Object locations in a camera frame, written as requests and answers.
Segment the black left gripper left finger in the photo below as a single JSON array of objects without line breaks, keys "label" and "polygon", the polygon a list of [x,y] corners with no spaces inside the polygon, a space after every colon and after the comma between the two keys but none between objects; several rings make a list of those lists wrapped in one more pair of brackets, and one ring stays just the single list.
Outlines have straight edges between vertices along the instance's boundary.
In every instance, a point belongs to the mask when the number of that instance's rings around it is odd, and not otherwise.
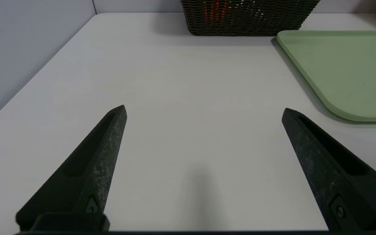
[{"label": "black left gripper left finger", "polygon": [[104,215],[127,121],[106,113],[15,216],[20,231],[108,231]]}]

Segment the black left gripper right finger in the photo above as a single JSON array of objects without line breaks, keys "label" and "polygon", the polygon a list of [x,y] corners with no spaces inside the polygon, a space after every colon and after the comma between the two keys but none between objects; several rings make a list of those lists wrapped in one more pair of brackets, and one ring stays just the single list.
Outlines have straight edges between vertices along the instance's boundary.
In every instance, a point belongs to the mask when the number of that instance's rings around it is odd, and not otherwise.
[{"label": "black left gripper right finger", "polygon": [[304,114],[282,123],[328,229],[376,232],[376,171]]}]

